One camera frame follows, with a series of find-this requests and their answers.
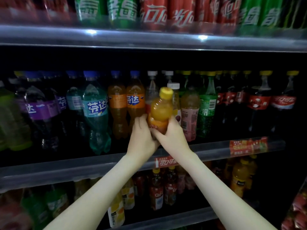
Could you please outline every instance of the right hand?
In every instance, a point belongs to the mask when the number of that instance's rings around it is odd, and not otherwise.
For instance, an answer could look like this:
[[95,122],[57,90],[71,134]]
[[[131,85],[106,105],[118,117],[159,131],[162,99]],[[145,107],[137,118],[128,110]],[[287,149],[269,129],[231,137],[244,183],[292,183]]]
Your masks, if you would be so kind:
[[160,142],[163,148],[177,161],[181,158],[180,155],[184,153],[193,153],[189,148],[187,140],[185,139],[182,127],[179,125],[174,116],[169,119],[169,125],[165,135],[160,133],[155,128],[150,128],[150,131]]

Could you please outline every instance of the purple label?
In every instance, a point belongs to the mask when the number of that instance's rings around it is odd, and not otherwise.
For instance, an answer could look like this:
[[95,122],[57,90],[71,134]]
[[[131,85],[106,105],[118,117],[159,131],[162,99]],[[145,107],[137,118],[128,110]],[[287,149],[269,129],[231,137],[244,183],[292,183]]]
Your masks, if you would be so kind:
[[56,95],[56,99],[58,101],[59,111],[62,112],[63,110],[66,109],[66,106],[67,106],[66,97]]
[[25,100],[23,98],[16,98],[15,101],[18,104],[21,113],[28,113],[27,108],[25,107]]
[[33,120],[49,119],[59,114],[58,104],[53,101],[38,101],[26,103],[25,106],[29,116]]

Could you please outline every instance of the hand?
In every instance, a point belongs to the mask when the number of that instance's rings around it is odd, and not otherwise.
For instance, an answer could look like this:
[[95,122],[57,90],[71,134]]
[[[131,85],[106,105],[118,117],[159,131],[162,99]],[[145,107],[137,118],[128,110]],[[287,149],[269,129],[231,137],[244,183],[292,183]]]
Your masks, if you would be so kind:
[[187,140],[185,139],[182,127],[179,125],[174,116],[169,119],[169,125],[165,135],[161,134],[155,128],[150,128],[150,131],[160,142],[163,148],[177,161],[180,159],[178,158],[179,155],[183,153],[193,153],[189,148]]
[[147,123],[147,114],[134,119],[127,155],[144,164],[157,150],[160,143],[153,140]]

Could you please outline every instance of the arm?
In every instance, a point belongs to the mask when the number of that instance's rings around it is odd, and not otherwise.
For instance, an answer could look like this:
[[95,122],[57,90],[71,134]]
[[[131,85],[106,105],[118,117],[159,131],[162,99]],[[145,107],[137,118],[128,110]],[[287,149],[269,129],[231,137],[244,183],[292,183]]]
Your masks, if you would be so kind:
[[44,230],[95,230],[116,194],[158,146],[159,143],[151,137],[146,115],[137,117],[127,154]]
[[174,117],[169,120],[165,135],[156,129],[150,130],[164,149],[190,174],[227,230],[276,230],[190,150],[182,128]]

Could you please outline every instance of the left hand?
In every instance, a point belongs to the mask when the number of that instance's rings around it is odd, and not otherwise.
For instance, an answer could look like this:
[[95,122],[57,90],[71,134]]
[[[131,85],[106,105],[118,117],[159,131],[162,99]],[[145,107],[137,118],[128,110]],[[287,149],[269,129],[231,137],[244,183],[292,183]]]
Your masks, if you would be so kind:
[[160,143],[153,140],[147,124],[147,114],[136,117],[132,128],[127,155],[144,164],[157,150]]

